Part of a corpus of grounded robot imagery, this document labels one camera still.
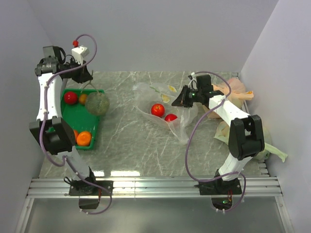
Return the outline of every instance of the orange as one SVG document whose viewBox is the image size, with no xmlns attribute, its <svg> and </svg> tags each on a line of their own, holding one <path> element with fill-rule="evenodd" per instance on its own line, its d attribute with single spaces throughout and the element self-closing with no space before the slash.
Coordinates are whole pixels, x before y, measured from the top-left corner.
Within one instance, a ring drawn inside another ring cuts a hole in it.
<svg viewBox="0 0 311 233">
<path fill-rule="evenodd" d="M 87 94 L 81 94 L 79 96 L 79 103 L 82 104 L 82 105 L 85 105 L 86 99 L 87 99 Z"/>
<path fill-rule="evenodd" d="M 88 147 L 91 143 L 92 135 L 88 131 L 79 133 L 77 137 L 77 145 L 80 147 Z"/>
<path fill-rule="evenodd" d="M 79 132 L 76 131 L 76 130 L 73 130 L 73 132 L 74 132 L 74 137 L 76 138 L 76 142 L 77 142 L 77 137 L 78 137 L 78 135 L 79 135 Z"/>
</svg>

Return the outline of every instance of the transparent plastic bag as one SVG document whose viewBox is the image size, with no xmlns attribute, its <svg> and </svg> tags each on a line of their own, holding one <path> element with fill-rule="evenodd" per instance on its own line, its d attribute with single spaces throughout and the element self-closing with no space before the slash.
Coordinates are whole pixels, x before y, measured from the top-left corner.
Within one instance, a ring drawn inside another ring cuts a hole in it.
<svg viewBox="0 0 311 233">
<path fill-rule="evenodd" d="M 243 105 L 243 102 L 245 100 L 251 100 L 254 97 L 254 94 L 252 91 L 246 92 L 246 88 L 244 84 L 237 78 L 232 78 L 228 80 L 228 83 L 232 89 L 231 95 L 228 96 L 228 100 L 232 102 L 235 106 L 238 108 L 241 108 Z M 228 86 L 222 82 L 221 84 L 213 85 L 214 90 L 220 90 L 225 95 L 229 93 Z M 207 112 L 209 109 L 203 105 L 204 111 Z M 220 116 L 212 112 L 208 115 L 208 118 L 220 118 Z"/>
<path fill-rule="evenodd" d="M 230 131 L 230 128 L 227 125 L 227 123 L 222 121 L 220 122 L 220 124 L 218 125 L 216 129 L 215 138 L 217 138 L 218 140 L 228 145 L 229 131 Z M 264 137 L 264 150 L 259 152 L 254 157 L 254 159 L 265 160 L 269 158 L 270 153 L 272 153 L 272 154 L 276 154 L 282 160 L 282 162 L 285 162 L 285 159 L 287 158 L 288 155 L 280 151 L 278 148 L 271 145 L 272 144 L 271 136 L 270 136 L 269 131 L 265 127 L 263 127 L 263 137 Z"/>
<path fill-rule="evenodd" d="M 163 83 L 138 83 L 133 87 L 135 91 L 135 107 L 147 119 L 158 124 L 162 128 L 170 129 L 181 144 L 187 144 L 189 138 L 186 133 L 188 126 L 198 115 L 198 107 L 194 104 L 192 108 L 173 107 L 172 102 L 178 97 L 179 93 L 173 86 Z M 165 108 L 165 115 L 175 114 L 176 120 L 166 122 L 151 114 L 151 107 L 155 103 L 160 103 Z"/>
</svg>

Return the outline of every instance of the gray marble table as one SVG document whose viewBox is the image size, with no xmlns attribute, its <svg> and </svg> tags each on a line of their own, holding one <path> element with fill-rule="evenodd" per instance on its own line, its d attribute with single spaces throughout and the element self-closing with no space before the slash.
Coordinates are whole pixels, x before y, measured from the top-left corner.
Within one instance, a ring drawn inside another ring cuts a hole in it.
<svg viewBox="0 0 311 233">
<path fill-rule="evenodd" d="M 186 176 L 184 165 L 185 145 L 174 135 L 149 121 L 134 108 L 133 86 L 139 82 L 167 83 L 179 90 L 189 83 L 190 72 L 95 72 L 92 83 L 103 89 L 110 99 L 110 109 L 102 117 L 94 150 L 79 153 L 96 176 Z M 226 79 L 231 73 L 221 73 Z M 213 83 L 219 83 L 216 77 Z M 67 88 L 81 85 L 69 81 Z M 204 110 L 187 127 L 190 135 Z M 213 138 L 220 119 L 205 119 L 192 140 L 189 166 L 193 175 L 214 175 L 228 156 L 228 146 Z M 256 160 L 244 169 L 246 175 L 260 175 Z M 55 167 L 46 159 L 40 178 L 69 176 L 65 167 Z"/>
</svg>

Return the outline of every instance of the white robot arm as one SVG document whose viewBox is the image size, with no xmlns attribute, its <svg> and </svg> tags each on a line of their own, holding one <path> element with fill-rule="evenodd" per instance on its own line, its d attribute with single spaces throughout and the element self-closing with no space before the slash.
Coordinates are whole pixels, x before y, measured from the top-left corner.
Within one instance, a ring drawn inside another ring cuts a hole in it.
<svg viewBox="0 0 311 233">
<path fill-rule="evenodd" d="M 224 98 L 225 96 L 223 95 L 217 95 L 217 96 L 212 97 L 209 100 L 209 109 L 212 109 L 216 107 L 217 105 L 219 105 Z M 229 126 L 231 124 L 231 121 L 236 118 L 244 119 L 250 116 L 248 113 L 236 107 L 229 100 L 225 100 L 224 104 L 220 106 L 219 108 L 215 109 L 214 112 L 217 113 Z M 224 174 L 227 174 L 233 171 L 237 171 L 240 173 L 243 170 L 243 167 L 251 159 L 252 157 L 249 156 L 242 160 L 238 160 L 237 158 L 233 157 L 231 153 L 229 153 L 225 163 L 220 167 L 218 172 L 220 175 L 224 175 Z M 239 176 L 238 174 L 232 174 L 232 175 L 224 176 L 222 179 L 224 181 L 230 181 L 230 180 L 237 178 L 238 176 Z"/>
<path fill-rule="evenodd" d="M 40 85 L 40 107 L 36 121 L 29 124 L 30 131 L 50 161 L 51 156 L 54 155 L 65 161 L 65 163 L 58 164 L 52 159 L 52 163 L 57 166 L 69 167 L 72 178 L 70 180 L 65 177 L 64 181 L 70 184 L 70 196 L 99 195 L 100 197 L 100 195 L 109 195 L 111 197 L 113 183 L 103 184 L 102 181 L 96 180 L 91 168 L 80 157 L 75 147 L 73 129 L 62 119 L 60 108 L 61 92 L 67 79 L 71 78 L 77 83 L 84 83 L 93 79 L 84 60 L 88 55 L 88 49 L 84 46 L 75 46 L 71 51 L 72 58 L 66 63 L 65 52 L 60 47 L 44 47 L 43 52 L 44 58 L 41 59 L 35 69 Z M 98 204 L 99 201 L 96 199 L 79 200 L 81 209 L 96 209 Z"/>
<path fill-rule="evenodd" d="M 215 109 L 229 126 L 229 155 L 225 163 L 217 170 L 216 176 L 236 172 L 222 177 L 222 181 L 229 182 L 236 179 L 243 167 L 252 157 L 264 150 L 264 139 L 261 119 L 258 115 L 251 116 L 240 110 L 220 91 L 214 91 L 209 75 L 197 76 L 197 89 L 184 86 L 172 106 L 192 107 L 194 102 L 199 102 Z"/>
</svg>

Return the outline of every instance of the purple cable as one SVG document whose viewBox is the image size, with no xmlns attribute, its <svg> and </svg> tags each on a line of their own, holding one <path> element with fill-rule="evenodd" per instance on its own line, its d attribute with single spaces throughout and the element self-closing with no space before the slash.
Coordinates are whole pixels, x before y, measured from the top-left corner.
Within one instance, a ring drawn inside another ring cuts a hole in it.
<svg viewBox="0 0 311 233">
<path fill-rule="evenodd" d="M 78 70 L 78 69 L 81 69 L 83 67 L 85 67 L 86 65 L 88 65 L 95 57 L 96 53 L 97 53 L 97 43 L 96 43 L 96 40 L 93 36 L 89 35 L 89 34 L 82 34 L 82 35 L 79 35 L 76 40 L 78 40 L 80 37 L 82 36 L 88 36 L 90 37 L 93 42 L 94 42 L 94 45 L 95 45 L 95 51 L 94 51 L 94 54 L 93 56 L 91 57 L 91 59 L 84 63 L 83 65 L 79 66 L 79 67 L 75 67 L 75 68 L 71 68 L 71 69 L 67 69 L 67 70 L 63 70 L 63 71 L 60 71 L 58 73 L 55 73 L 54 75 L 52 75 L 49 80 L 47 81 L 46 83 L 46 86 L 44 88 L 44 109 L 48 109 L 48 89 L 49 89 L 49 85 L 50 83 L 58 76 L 58 75 L 61 75 L 61 74 L 65 74 L 67 72 L 71 72 L 71 71 L 75 71 L 75 70 Z M 44 118 L 43 118 L 43 121 L 42 121 L 42 125 L 41 125 L 41 129 L 40 129 L 40 134 L 39 134 L 39 142 L 40 142 L 40 146 L 41 146 L 41 149 L 42 151 L 44 152 L 44 154 L 46 155 L 47 159 L 52 163 L 54 164 L 55 166 L 58 166 L 58 167 L 61 167 L 61 166 L 64 166 L 65 165 L 65 162 L 67 161 L 67 164 L 69 165 L 69 167 L 77 174 L 77 176 L 79 177 L 79 179 L 81 179 L 83 182 L 89 184 L 89 185 L 92 185 L 94 187 L 97 187 L 97 188 L 100 188 L 101 190 L 103 190 L 104 192 L 108 193 L 109 196 L 110 196 L 110 202 L 108 204 L 108 206 L 102 210 L 102 211 L 99 211 L 99 212 L 87 212 L 85 210 L 83 210 L 84 213 L 87 213 L 89 215 L 97 215 L 97 214 L 101 214 L 103 212 L 105 212 L 111 205 L 111 202 L 112 202 L 112 196 L 111 196 L 111 193 L 105 189 L 104 187 L 101 187 L 97 184 L 94 184 L 94 183 L 91 183 L 91 182 L 88 182 L 84 179 L 84 177 L 82 177 L 78 171 L 75 169 L 75 167 L 72 165 L 72 163 L 69 161 L 68 157 L 67 156 L 63 156 L 62 157 L 62 163 L 57 163 L 55 162 L 51 157 L 50 155 L 47 153 L 45 147 L 44 147 L 44 144 L 43 144 L 43 132 L 44 132 L 44 127 L 45 127 L 45 124 L 46 124 L 46 121 L 47 121 L 47 118 L 48 118 L 48 112 L 45 112 L 44 113 Z"/>
<path fill-rule="evenodd" d="M 214 73 L 214 72 L 210 72 L 210 71 L 199 71 L 199 72 L 195 72 L 195 74 L 201 74 L 201 73 L 213 74 L 213 75 L 219 77 L 221 80 L 223 80 L 223 82 L 224 82 L 224 83 L 228 86 L 228 88 L 229 88 L 229 93 L 228 93 L 225 97 L 227 98 L 227 97 L 231 94 L 231 92 L 232 92 L 231 87 L 230 87 L 229 83 L 228 83 L 222 76 L 220 76 L 219 74 L 216 74 L 216 73 Z M 187 148 L 186 148 L 186 153 L 185 153 L 185 167 L 186 167 L 186 171 L 187 171 L 188 175 L 189 175 L 193 180 L 195 180 L 195 181 L 197 181 L 197 182 L 208 183 L 208 182 L 212 182 L 212 181 L 218 180 L 218 179 L 220 179 L 220 178 L 222 178 L 222 177 L 225 177 L 225 176 L 228 176 L 228 175 L 233 175 L 233 174 L 238 174 L 238 173 L 239 173 L 239 172 L 237 172 L 237 171 L 234 171 L 234 172 L 229 172 L 229 173 L 226 173 L 226 174 L 224 174 L 224 175 L 221 175 L 221 176 L 218 176 L 218 177 L 209 179 L 209 180 L 200 180 L 200 179 L 198 179 L 198 178 L 195 178 L 195 177 L 190 173 L 190 170 L 189 170 L 189 167 L 188 167 L 188 151 L 189 151 L 190 143 L 191 143 L 191 141 L 192 141 L 192 138 L 193 138 L 193 136 L 194 136 L 194 133 L 195 133 L 196 129 L 198 128 L 199 124 L 202 122 L 202 120 L 203 120 L 208 114 L 210 114 L 211 112 L 213 112 L 214 110 L 216 110 L 217 108 L 219 108 L 220 106 L 222 106 L 222 105 L 224 104 L 224 102 L 225 102 L 225 99 L 223 99 L 223 100 L 221 101 L 221 103 L 218 104 L 216 107 L 210 109 L 207 113 L 205 113 L 205 114 L 198 120 L 198 122 L 197 122 L 196 125 L 194 126 L 194 128 L 193 128 L 193 130 L 192 130 L 192 133 L 191 133 L 191 135 L 190 135 L 190 137 L 189 137 L 189 141 L 188 141 Z M 245 189 L 246 189 L 246 177 L 245 177 L 242 173 L 240 173 L 240 174 L 241 174 L 241 176 L 243 176 L 243 178 L 244 178 L 244 189 L 243 189 L 242 195 L 241 195 L 240 199 L 238 200 L 238 202 L 237 202 L 233 207 L 231 207 L 230 209 L 226 210 L 225 212 L 228 212 L 228 211 L 230 211 L 230 210 L 233 210 L 235 207 L 237 207 L 237 206 L 241 203 L 241 201 L 242 201 L 242 199 L 243 199 L 243 197 L 244 197 Z"/>
<path fill-rule="evenodd" d="M 76 170 L 76 168 L 72 165 L 72 163 L 69 161 L 69 159 L 68 159 L 68 158 L 65 158 L 65 160 L 67 161 L 67 164 L 68 164 L 69 167 L 72 169 L 72 171 L 73 171 L 74 173 L 76 173 L 76 175 L 77 175 L 83 182 L 85 182 L 85 183 L 87 183 L 87 184 L 89 184 L 89 185 L 92 185 L 92 186 L 94 186 L 94 187 L 100 188 L 100 189 L 103 190 L 104 192 L 108 193 L 108 194 L 109 194 L 109 197 L 110 197 L 109 204 L 107 205 L 106 208 L 104 208 L 104 209 L 101 210 L 101 211 L 98 211 L 98 212 L 88 212 L 88 211 L 86 211 L 86 210 L 81 210 L 81 211 L 84 212 L 84 213 L 86 213 L 87 215 L 99 215 L 99 214 L 105 212 L 106 210 L 108 210 L 109 207 L 110 207 L 110 205 L 111 205 L 111 203 L 112 203 L 112 194 L 111 194 L 111 192 L 109 192 L 108 189 L 106 189 L 106 188 L 104 188 L 104 187 L 101 187 L 101 186 L 99 186 L 99 185 L 97 185 L 97 184 L 95 184 L 95 183 L 91 183 L 91 182 L 89 182 L 89 181 L 86 181 L 86 180 L 84 179 L 84 177 L 82 177 L 82 176 L 79 174 L 79 172 Z"/>
</svg>

